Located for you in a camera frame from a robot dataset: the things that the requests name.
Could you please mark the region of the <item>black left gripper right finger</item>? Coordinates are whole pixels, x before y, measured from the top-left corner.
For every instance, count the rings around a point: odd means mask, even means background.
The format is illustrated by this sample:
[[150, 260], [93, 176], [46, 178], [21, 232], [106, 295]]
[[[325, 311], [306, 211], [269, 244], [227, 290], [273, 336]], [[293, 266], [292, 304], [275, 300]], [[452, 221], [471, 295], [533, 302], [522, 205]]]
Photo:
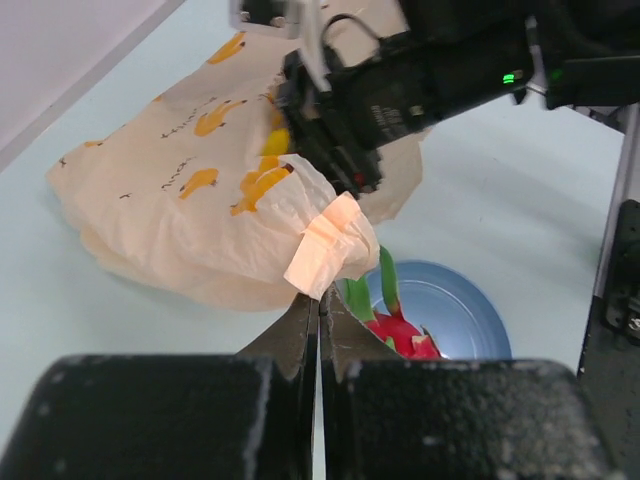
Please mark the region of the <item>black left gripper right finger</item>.
[[328, 290], [319, 351], [330, 479], [621, 479], [574, 374], [540, 360], [412, 361]]

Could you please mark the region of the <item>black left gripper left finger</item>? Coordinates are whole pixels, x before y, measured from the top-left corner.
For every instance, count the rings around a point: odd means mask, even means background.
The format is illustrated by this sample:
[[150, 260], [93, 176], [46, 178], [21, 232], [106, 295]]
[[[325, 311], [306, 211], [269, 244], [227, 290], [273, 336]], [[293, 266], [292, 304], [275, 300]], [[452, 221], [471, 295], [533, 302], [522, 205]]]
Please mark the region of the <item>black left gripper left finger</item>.
[[41, 376], [5, 479], [309, 479], [319, 304], [235, 354], [81, 355]]

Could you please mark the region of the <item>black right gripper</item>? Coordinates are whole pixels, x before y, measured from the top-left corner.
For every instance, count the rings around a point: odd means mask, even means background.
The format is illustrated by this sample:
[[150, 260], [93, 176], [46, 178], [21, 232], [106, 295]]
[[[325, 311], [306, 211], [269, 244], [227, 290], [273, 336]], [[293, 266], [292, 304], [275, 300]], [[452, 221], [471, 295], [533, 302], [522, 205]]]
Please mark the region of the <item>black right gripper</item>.
[[383, 179], [379, 149], [427, 129], [430, 68], [423, 49], [388, 51], [329, 73], [316, 88], [298, 51], [283, 61], [276, 106], [294, 150], [338, 193], [358, 198]]

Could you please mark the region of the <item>red fake dragon fruit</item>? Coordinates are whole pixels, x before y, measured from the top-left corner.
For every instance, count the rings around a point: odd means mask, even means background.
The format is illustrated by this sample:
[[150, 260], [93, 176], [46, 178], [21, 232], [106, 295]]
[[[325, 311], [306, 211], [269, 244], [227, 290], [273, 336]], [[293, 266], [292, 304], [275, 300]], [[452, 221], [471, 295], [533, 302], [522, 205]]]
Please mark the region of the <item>red fake dragon fruit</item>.
[[384, 247], [379, 248], [381, 289], [387, 314], [373, 308], [365, 277], [345, 279], [343, 298], [346, 305], [364, 326], [395, 353], [410, 360], [444, 360], [430, 333], [419, 331], [404, 316], [397, 271], [393, 257]]

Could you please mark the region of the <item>translucent orange plastic bag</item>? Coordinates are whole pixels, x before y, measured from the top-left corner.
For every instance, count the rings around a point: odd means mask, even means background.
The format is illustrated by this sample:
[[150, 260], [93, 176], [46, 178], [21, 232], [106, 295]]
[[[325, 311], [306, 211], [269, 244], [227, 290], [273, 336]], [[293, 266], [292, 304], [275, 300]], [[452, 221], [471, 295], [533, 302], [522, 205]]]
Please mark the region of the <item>translucent orange plastic bag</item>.
[[262, 156], [296, 42], [239, 32], [107, 138], [47, 175], [98, 263], [212, 306], [266, 311], [378, 262], [375, 224], [422, 179], [420, 135], [385, 146], [378, 190], [337, 193], [289, 147]]

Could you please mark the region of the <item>yellow fake lemon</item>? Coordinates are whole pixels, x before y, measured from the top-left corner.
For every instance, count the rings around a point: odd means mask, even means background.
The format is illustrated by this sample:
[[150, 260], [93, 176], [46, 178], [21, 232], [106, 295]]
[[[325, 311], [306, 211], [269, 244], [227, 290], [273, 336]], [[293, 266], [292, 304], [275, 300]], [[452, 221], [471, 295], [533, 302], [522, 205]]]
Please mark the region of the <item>yellow fake lemon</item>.
[[284, 155], [289, 152], [290, 133], [285, 119], [278, 111], [270, 116], [271, 130], [262, 147], [261, 155]]

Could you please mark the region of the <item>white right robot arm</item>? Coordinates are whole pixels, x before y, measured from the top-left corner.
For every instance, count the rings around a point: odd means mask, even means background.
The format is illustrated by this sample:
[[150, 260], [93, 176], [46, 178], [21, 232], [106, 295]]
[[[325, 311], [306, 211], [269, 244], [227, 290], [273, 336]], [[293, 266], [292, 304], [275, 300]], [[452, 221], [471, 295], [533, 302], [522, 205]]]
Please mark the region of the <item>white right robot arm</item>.
[[286, 55], [275, 97], [295, 151], [337, 193], [375, 191], [379, 149], [504, 95], [521, 103], [536, 70], [548, 109], [639, 99], [635, 1], [402, 1], [405, 28], [363, 32], [373, 52], [346, 65], [325, 31], [319, 57]]

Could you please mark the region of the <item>blue plate with bear print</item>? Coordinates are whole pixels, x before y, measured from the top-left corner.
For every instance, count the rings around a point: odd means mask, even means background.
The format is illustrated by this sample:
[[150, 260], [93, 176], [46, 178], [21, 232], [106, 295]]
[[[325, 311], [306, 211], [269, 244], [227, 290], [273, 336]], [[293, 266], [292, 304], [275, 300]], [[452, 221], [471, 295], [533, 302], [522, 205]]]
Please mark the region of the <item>blue plate with bear print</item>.
[[419, 260], [398, 262], [396, 272], [405, 319], [419, 333], [429, 333], [444, 358], [512, 358], [498, 312], [467, 278], [443, 265]]

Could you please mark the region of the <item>aluminium frame rail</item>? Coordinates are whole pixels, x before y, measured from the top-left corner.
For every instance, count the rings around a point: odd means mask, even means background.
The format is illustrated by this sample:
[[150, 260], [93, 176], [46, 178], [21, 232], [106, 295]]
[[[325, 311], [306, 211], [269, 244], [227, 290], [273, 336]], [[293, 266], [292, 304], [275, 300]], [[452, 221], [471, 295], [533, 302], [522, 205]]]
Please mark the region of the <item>aluminium frame rail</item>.
[[578, 375], [586, 373], [602, 333], [639, 345], [639, 105], [619, 107], [623, 145], [613, 185]]

